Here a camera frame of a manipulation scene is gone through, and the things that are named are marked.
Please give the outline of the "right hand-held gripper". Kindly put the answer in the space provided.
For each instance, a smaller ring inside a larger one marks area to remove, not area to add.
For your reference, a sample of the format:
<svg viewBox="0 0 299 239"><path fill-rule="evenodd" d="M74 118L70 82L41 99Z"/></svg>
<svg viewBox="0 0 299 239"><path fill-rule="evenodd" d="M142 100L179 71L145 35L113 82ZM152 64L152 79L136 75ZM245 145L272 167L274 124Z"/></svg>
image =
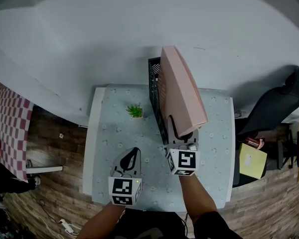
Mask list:
<svg viewBox="0 0 299 239"><path fill-rule="evenodd" d="M180 142L174 121L171 116L167 118L168 142ZM166 159L171 174L191 176L199 169L200 151L198 150L199 132L194 130L190 138L191 143L170 144L167 147Z"/></svg>

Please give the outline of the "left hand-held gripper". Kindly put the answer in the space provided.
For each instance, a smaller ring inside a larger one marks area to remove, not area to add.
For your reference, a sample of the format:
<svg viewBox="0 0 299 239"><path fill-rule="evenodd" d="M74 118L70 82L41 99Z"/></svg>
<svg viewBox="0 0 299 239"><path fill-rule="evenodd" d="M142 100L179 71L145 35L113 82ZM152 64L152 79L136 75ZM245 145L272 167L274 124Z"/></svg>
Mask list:
<svg viewBox="0 0 299 239"><path fill-rule="evenodd" d="M108 177L109 196L113 205L134 206L142 191L141 151L133 147L122 152L113 162L112 176ZM120 173L127 177L113 177Z"/></svg>

